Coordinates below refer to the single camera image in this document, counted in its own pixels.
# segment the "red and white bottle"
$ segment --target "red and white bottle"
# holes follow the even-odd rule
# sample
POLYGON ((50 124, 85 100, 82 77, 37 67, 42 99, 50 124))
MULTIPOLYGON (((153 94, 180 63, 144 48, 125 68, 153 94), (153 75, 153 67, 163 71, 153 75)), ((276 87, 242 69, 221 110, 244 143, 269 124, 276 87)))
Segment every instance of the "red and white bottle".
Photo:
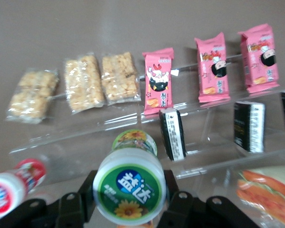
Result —
POLYGON ((45 175, 45 165, 36 159, 25 159, 14 169, 0 173, 0 218, 21 204, 45 175))

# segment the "white bottle cap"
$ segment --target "white bottle cap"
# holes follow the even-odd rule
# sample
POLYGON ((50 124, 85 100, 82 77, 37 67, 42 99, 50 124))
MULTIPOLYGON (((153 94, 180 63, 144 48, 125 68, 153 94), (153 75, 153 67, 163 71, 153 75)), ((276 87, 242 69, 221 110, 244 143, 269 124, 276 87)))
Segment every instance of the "white bottle cap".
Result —
POLYGON ((108 220, 127 226, 147 223, 159 214, 166 199, 162 166, 145 150, 116 150, 100 165, 93 195, 108 220))
POLYGON ((15 209, 25 195, 25 186, 17 176, 9 172, 0 173, 0 218, 15 209))

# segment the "pink snack package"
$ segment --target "pink snack package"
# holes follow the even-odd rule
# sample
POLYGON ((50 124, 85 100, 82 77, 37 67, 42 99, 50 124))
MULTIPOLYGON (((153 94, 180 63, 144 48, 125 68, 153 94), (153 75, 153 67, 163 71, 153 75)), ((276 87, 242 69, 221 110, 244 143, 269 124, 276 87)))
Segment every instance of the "pink snack package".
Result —
POLYGON ((194 40, 198 48, 199 102, 230 99, 224 34, 194 40))
POLYGON ((255 93, 279 86, 271 26, 263 24, 239 34, 242 36, 241 51, 248 92, 255 93))
POLYGON ((144 114, 156 114, 162 108, 173 107, 171 65, 173 48, 143 52, 146 66, 146 101, 144 114))

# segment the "metal screw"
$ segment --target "metal screw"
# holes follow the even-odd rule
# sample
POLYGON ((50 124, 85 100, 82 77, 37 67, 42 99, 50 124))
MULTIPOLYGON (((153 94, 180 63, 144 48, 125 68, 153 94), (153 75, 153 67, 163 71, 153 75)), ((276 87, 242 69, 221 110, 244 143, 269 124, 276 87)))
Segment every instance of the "metal screw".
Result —
POLYGON ((213 202, 214 204, 219 204, 219 205, 222 204, 222 201, 221 201, 219 198, 213 198, 213 199, 212 199, 212 202, 213 202))
POLYGON ((74 194, 69 194, 66 199, 67 200, 73 200, 74 198, 75 198, 74 194))
POLYGON ((185 192, 181 192, 181 193, 179 194, 179 197, 180 197, 181 199, 186 199, 188 196, 187 196, 187 194, 186 194, 185 192))
POLYGON ((34 208, 34 207, 36 207, 36 206, 38 206, 39 205, 39 202, 38 201, 35 201, 35 202, 32 202, 31 204, 30 204, 30 207, 31 208, 34 208))

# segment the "green label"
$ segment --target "green label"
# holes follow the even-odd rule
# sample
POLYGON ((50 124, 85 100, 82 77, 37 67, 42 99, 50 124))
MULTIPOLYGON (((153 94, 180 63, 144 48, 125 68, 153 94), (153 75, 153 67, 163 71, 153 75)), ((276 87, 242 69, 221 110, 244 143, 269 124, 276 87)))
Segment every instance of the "green label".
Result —
POLYGON ((157 147, 153 138, 146 132, 138 129, 125 131, 117 136, 113 142, 112 149, 118 150, 122 148, 139 148, 157 156, 157 147))
POLYGON ((112 216, 136 220, 157 208, 162 190, 159 180, 146 168, 127 164, 104 175, 98 188, 98 198, 112 216))

